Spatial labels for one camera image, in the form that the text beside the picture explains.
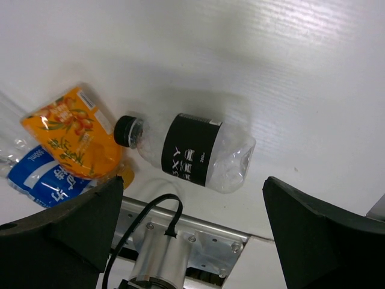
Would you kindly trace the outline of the clear bottle black label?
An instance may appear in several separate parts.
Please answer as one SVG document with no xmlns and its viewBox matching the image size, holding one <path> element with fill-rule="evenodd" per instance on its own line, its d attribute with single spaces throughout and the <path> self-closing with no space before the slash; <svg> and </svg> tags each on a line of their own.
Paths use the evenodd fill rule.
<svg viewBox="0 0 385 289">
<path fill-rule="evenodd" d="M 164 173 L 222 194 L 243 186 L 256 145 L 239 126 L 169 112 L 122 116 L 114 140 Z"/>
</svg>

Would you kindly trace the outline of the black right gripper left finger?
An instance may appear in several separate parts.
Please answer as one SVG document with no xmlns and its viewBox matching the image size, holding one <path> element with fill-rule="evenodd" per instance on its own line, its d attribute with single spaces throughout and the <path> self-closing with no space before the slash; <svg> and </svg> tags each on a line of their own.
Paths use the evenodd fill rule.
<svg viewBox="0 0 385 289">
<path fill-rule="evenodd" d="M 79 196 L 1 225 L 1 288 L 96 288 L 123 197 L 116 176 Z"/>
</svg>

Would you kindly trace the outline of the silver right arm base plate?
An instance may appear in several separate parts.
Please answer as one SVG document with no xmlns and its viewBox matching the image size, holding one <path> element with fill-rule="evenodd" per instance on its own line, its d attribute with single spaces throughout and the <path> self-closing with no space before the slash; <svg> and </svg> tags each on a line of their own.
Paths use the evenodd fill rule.
<svg viewBox="0 0 385 289">
<path fill-rule="evenodd" d="M 117 221 L 112 248 L 115 248 L 145 202 L 124 197 Z M 166 229 L 174 211 L 153 208 L 126 241 L 124 247 L 138 252 L 146 231 Z M 176 225 L 177 233 L 192 244 L 188 267 L 226 277 L 234 268 L 249 234 L 218 224 L 182 215 Z"/>
</svg>

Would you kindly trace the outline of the orange label plastic bottle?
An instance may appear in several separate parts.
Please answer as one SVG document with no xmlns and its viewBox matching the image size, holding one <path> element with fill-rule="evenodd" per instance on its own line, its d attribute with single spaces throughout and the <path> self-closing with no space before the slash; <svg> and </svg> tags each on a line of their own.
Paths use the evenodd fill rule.
<svg viewBox="0 0 385 289">
<path fill-rule="evenodd" d="M 111 121 L 81 86 L 28 113 L 20 124 L 74 176 L 104 182 L 118 175 L 124 188 L 133 182 Z"/>
</svg>

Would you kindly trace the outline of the blue label plastic bottle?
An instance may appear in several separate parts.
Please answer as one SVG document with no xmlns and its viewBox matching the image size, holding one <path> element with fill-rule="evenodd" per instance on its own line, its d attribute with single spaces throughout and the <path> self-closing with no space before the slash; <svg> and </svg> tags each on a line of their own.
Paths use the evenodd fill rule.
<svg viewBox="0 0 385 289">
<path fill-rule="evenodd" d="M 44 208 L 52 208 L 97 185 L 96 180 L 82 179 L 66 171 L 40 145 L 11 163 L 6 177 L 10 187 Z"/>
</svg>

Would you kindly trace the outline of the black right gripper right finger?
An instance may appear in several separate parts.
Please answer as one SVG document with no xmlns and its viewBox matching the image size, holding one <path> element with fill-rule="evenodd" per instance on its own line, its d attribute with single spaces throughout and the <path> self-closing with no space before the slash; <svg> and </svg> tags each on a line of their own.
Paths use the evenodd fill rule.
<svg viewBox="0 0 385 289">
<path fill-rule="evenodd" d="M 384 288 L 384 222 L 276 177 L 262 191 L 288 288 Z"/>
</svg>

